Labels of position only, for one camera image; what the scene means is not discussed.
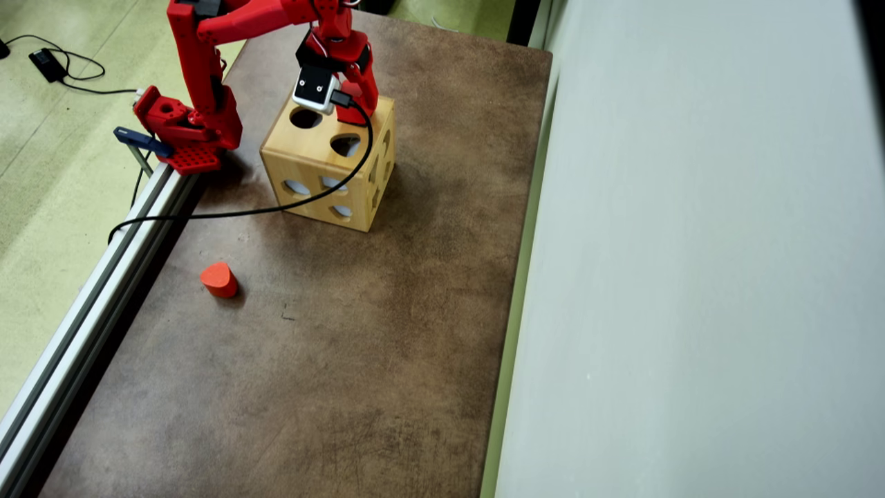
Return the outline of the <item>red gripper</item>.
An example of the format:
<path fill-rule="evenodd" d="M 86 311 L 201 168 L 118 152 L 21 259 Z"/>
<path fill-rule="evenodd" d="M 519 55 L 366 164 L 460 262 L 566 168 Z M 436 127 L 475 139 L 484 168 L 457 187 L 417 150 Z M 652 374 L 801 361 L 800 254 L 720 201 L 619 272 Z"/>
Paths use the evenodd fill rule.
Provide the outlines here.
<path fill-rule="evenodd" d="M 296 20 L 309 26 L 306 36 L 296 50 L 301 66 L 315 66 L 348 78 L 357 83 L 342 82 L 340 91 L 350 97 L 350 105 L 338 105 L 339 122 L 366 126 L 366 120 L 378 104 L 378 88 L 373 74 L 373 53 L 366 33 L 352 28 L 352 12 L 298 12 Z"/>

